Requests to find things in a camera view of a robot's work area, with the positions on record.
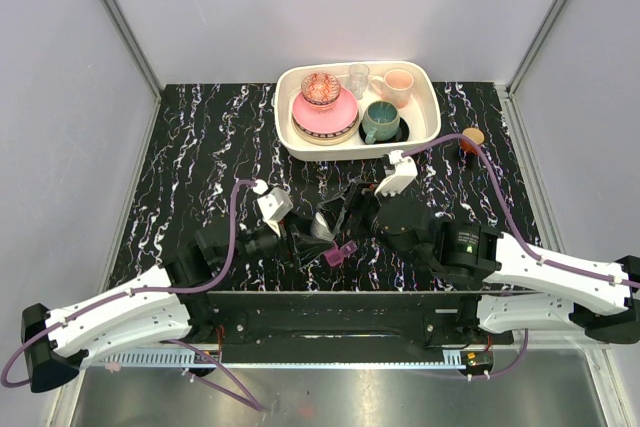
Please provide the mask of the white pill bottle blue label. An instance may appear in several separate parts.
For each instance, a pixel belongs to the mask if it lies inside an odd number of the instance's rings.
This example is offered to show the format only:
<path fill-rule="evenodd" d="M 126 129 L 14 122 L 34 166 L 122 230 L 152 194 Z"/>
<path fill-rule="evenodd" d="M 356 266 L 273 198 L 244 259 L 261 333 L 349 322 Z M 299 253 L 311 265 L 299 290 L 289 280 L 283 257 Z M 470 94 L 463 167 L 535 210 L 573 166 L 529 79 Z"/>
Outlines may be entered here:
<path fill-rule="evenodd" d="M 316 212 L 310 226 L 311 235 L 320 240 L 332 242 L 334 234 L 327 224 L 324 216 L 320 212 Z"/>

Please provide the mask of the pink weekly pill organizer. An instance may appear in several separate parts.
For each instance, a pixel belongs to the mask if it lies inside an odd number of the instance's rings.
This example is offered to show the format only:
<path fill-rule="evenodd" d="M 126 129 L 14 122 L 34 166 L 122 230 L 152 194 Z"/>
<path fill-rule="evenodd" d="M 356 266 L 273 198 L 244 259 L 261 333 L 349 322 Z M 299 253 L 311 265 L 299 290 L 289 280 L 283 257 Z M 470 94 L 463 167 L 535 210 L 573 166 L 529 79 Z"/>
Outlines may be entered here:
<path fill-rule="evenodd" d="M 323 253 L 323 256 L 330 268 L 337 268 L 341 266 L 347 258 L 352 256 L 357 249 L 357 243 L 350 240 L 342 246 L 334 244 L 331 249 Z"/>

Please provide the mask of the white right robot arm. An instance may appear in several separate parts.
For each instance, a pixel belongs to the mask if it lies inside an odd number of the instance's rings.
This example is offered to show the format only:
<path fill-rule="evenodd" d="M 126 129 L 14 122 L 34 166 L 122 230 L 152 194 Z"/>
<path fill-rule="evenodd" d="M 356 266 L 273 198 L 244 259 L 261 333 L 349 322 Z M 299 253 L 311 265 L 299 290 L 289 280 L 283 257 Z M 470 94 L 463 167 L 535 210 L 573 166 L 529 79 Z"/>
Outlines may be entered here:
<path fill-rule="evenodd" d="M 408 266 L 455 288 L 511 284 L 523 293 L 504 303 L 481 295 L 476 309 L 454 318 L 466 343 L 511 330 L 581 329 L 593 340 L 639 340 L 639 259 L 596 262 L 535 247 L 493 227 L 443 220 L 416 198 L 379 194 L 354 183 L 319 203 L 311 233 L 322 240 L 375 236 Z"/>

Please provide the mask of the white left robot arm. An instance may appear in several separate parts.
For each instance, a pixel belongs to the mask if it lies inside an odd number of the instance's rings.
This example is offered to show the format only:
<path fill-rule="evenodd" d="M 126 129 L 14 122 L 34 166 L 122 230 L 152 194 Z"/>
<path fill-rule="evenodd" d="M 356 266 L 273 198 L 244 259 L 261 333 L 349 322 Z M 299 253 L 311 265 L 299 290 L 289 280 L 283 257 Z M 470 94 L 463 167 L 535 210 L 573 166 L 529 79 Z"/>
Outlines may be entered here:
<path fill-rule="evenodd" d="M 274 257 L 298 269 L 333 246 L 334 236 L 320 217 L 288 214 L 235 233 L 226 216 L 217 216 L 173 257 L 132 281 L 65 308 L 37 303 L 24 309 L 27 384 L 34 393 L 47 392 L 120 351 L 173 339 L 203 343 L 215 338 L 219 327 L 203 285 L 220 284 L 235 262 Z"/>

